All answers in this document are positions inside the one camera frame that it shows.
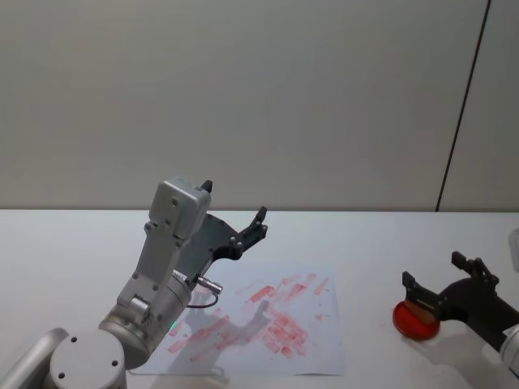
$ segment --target cable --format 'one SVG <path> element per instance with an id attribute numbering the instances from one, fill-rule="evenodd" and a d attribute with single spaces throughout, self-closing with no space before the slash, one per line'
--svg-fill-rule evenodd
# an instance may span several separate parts
<path id="1" fill-rule="evenodd" d="M 215 306 L 217 303 L 218 303 L 218 295 L 217 294 L 213 294 L 214 296 L 214 301 L 210 304 L 206 304 L 204 306 L 186 306 L 186 308 L 192 308 L 192 309 L 196 309 L 196 310 L 202 310 L 203 308 L 210 308 L 212 306 Z"/>

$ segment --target white paper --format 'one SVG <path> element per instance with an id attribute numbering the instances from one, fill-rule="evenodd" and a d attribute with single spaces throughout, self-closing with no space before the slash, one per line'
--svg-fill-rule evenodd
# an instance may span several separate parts
<path id="1" fill-rule="evenodd" d="M 185 310 L 133 374 L 344 374 L 330 273 L 221 260 L 207 276 L 224 285 L 218 304 Z M 212 299 L 197 287 L 191 304 Z"/>

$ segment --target white table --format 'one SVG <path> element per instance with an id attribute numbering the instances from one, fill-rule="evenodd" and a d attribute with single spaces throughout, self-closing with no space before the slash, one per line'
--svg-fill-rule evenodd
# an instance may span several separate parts
<path id="1" fill-rule="evenodd" d="M 236 229 L 254 212 L 214 212 Z M 97 327 L 137 263 L 147 212 L 0 211 L 0 361 L 28 336 L 53 327 Z M 402 339 L 392 309 L 405 296 L 401 273 L 439 292 L 464 274 L 453 250 L 481 256 L 501 279 L 500 296 L 516 308 L 519 275 L 507 236 L 517 214 L 270 212 L 268 236 L 242 260 L 322 263 L 336 274 L 343 320 L 343 377 L 233 376 L 225 387 L 297 389 L 516 387 L 489 346 L 461 323 L 418 345 Z M 204 377 L 128 376 L 129 388 L 217 388 Z"/>

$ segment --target red object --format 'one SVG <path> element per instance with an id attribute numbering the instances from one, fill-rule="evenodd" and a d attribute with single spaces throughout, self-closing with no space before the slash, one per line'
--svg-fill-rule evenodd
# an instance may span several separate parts
<path id="1" fill-rule="evenodd" d="M 392 323 L 403 336 L 412 340 L 434 338 L 440 330 L 440 321 L 436 320 L 431 324 L 421 322 L 403 301 L 392 312 Z"/>

